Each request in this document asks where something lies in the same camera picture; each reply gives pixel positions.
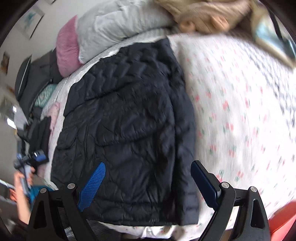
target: silver bolt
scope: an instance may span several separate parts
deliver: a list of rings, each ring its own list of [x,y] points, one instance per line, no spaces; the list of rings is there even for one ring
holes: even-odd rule
[[[47,190],[46,188],[41,188],[41,189],[40,189],[40,193],[45,193],[46,190]]]
[[[252,192],[257,192],[257,188],[255,188],[255,187],[251,187],[251,191],[252,191]]]
[[[222,187],[229,188],[229,184],[228,183],[222,183]]]
[[[70,184],[68,184],[68,189],[73,189],[74,187],[75,187],[75,184],[74,183],[70,183]]]

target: wall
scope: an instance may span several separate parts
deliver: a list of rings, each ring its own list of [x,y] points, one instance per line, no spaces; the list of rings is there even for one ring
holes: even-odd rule
[[[10,55],[8,74],[0,72],[0,81],[14,88],[15,78],[23,60],[32,54],[37,59],[55,48],[56,38],[62,26],[76,14],[81,17],[87,10],[106,0],[56,0],[49,5],[39,0],[36,5],[45,13],[32,38],[28,40],[16,26],[12,28],[0,47],[0,59],[4,51]]]

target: red plastic object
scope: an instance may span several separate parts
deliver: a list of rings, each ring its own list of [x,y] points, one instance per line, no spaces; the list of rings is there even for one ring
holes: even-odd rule
[[[296,220],[296,201],[291,201],[275,212],[268,221],[271,241],[282,241]]]

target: blue gripper pad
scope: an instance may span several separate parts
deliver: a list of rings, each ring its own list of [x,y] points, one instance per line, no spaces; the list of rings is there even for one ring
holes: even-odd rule
[[[79,193],[78,208],[82,212],[85,208],[89,207],[97,190],[99,189],[102,180],[106,174],[106,166],[103,162],[99,164],[97,169],[94,171],[87,184]]]

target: stuffed animal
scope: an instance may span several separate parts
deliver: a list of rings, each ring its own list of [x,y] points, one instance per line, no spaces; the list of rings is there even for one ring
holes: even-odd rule
[[[250,0],[155,0],[179,24],[182,32],[206,34],[234,28],[251,10]]]

